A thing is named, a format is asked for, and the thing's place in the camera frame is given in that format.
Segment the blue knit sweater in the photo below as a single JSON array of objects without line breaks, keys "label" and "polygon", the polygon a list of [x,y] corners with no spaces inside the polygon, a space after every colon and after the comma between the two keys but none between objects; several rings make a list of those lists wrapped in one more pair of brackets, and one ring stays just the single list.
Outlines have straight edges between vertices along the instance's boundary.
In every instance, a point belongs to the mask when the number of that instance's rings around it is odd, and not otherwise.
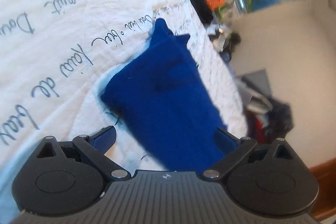
[{"label": "blue knit sweater", "polygon": [[236,149],[187,49],[155,21],[150,46],[108,82],[101,100],[168,170],[203,172]]}]

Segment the clothes pile on right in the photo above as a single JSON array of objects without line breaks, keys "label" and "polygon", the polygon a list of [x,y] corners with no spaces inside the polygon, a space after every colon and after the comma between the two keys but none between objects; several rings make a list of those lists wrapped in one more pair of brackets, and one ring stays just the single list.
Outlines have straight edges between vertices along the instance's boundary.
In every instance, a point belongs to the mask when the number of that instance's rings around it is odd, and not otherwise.
[{"label": "clothes pile on right", "polygon": [[247,120],[247,135],[261,144],[286,137],[294,128],[290,104],[274,98],[265,69],[236,77]]}]

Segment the brown wooden furniture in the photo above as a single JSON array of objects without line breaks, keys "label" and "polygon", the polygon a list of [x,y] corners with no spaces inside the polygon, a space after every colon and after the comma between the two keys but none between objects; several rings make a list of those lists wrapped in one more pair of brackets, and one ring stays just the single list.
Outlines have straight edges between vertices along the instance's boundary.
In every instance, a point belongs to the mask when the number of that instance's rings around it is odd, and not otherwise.
[{"label": "brown wooden furniture", "polygon": [[313,206],[312,215],[318,221],[323,221],[335,215],[335,158],[311,167],[310,172],[319,184],[319,194]]}]

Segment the crumpled white plastic bag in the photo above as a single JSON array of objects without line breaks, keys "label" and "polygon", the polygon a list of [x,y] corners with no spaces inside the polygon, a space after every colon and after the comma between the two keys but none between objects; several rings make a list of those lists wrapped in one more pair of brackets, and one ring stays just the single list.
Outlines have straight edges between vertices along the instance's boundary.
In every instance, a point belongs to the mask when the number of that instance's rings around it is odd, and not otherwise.
[{"label": "crumpled white plastic bag", "polygon": [[207,35],[213,43],[213,47],[217,52],[222,52],[226,38],[232,32],[232,30],[226,25],[211,24],[207,27]]}]

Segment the black garment pile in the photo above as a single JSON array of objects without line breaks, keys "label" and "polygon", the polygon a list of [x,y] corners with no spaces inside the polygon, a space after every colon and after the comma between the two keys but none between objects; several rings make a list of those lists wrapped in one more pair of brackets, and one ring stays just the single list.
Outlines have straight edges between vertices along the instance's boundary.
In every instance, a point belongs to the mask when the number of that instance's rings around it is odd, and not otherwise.
[{"label": "black garment pile", "polygon": [[213,21],[213,13],[208,7],[206,0],[190,0],[199,19],[204,25],[209,25]]}]

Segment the dark plush toy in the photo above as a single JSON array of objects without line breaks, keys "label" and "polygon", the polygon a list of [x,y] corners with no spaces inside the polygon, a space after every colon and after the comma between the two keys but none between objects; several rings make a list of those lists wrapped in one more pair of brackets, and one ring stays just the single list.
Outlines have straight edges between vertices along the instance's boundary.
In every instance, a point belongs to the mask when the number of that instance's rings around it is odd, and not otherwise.
[{"label": "dark plush toy", "polygon": [[230,50],[234,50],[235,47],[241,43],[241,36],[237,32],[231,32],[228,36],[228,47]]}]

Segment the white script-print bedsheet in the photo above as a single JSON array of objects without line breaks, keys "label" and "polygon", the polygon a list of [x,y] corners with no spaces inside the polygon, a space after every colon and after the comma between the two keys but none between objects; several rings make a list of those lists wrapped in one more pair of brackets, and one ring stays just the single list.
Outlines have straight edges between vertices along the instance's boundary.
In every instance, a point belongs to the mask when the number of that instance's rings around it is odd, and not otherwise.
[{"label": "white script-print bedsheet", "polygon": [[1,223],[19,214],[13,180],[46,135],[71,140],[113,124],[110,159],[129,171],[163,169],[100,100],[148,47],[157,18],[190,34],[188,49],[228,131],[247,133],[234,77],[190,0],[1,0]]}]

